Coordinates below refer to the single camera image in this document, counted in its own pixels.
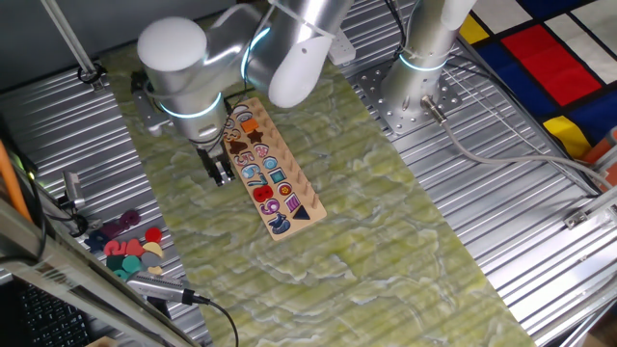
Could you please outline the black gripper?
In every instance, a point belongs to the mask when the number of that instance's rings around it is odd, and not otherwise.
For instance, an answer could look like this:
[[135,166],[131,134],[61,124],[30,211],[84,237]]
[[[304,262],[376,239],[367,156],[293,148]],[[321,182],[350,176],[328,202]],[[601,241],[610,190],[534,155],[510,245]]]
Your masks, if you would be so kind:
[[194,147],[208,176],[213,179],[217,186],[228,184],[235,179],[235,174],[222,140],[214,140],[207,143],[194,142]]

